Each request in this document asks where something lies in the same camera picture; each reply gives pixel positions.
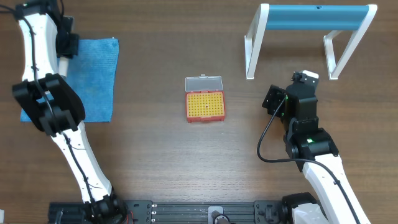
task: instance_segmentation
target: container lid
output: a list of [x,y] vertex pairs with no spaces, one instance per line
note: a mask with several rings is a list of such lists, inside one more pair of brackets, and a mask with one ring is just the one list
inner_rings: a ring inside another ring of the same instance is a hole
[[205,74],[201,74],[199,77],[187,77],[185,78],[185,91],[187,93],[192,91],[216,91],[223,90],[223,82],[221,76],[208,77]]

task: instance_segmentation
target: plastic container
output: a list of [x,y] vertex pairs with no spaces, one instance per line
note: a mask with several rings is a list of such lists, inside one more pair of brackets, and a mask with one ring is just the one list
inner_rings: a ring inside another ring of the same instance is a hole
[[185,78],[187,121],[224,121],[225,100],[221,76]]

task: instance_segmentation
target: yellow grid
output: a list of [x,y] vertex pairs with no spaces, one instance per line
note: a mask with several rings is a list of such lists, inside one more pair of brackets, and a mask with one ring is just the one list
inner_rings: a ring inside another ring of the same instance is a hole
[[187,94],[187,116],[189,118],[224,115],[223,92]]

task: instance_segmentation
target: blue towel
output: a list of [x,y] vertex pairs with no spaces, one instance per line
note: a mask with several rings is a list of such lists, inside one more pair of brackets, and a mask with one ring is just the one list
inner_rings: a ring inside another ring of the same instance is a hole
[[[118,39],[80,40],[78,56],[69,61],[66,81],[83,102],[85,122],[111,121],[118,57]],[[23,110],[21,121],[30,121]]]

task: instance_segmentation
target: table surface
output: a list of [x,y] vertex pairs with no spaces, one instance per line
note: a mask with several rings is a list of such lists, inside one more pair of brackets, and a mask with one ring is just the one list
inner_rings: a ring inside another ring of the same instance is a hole
[[[3,1],[13,6],[23,1]],[[300,4],[316,4],[303,0]],[[369,30],[339,80],[329,81],[328,31],[267,31],[255,80],[246,80],[243,37],[261,1],[65,1],[82,39],[119,39],[110,123],[86,131],[103,172],[123,199],[156,202],[253,202],[313,193],[295,164],[266,164],[256,144],[270,116],[261,103],[271,84],[285,88],[295,70],[320,74],[320,127],[333,137],[346,175],[372,223],[395,223],[398,210],[398,1],[378,4]],[[295,1],[269,1],[294,4]],[[46,222],[49,202],[80,202],[58,147],[31,123],[11,86],[23,73],[23,41],[0,15],[0,209],[6,222]],[[341,55],[349,34],[339,35]],[[224,122],[188,124],[185,77],[223,78]],[[276,120],[262,153],[285,158]]]

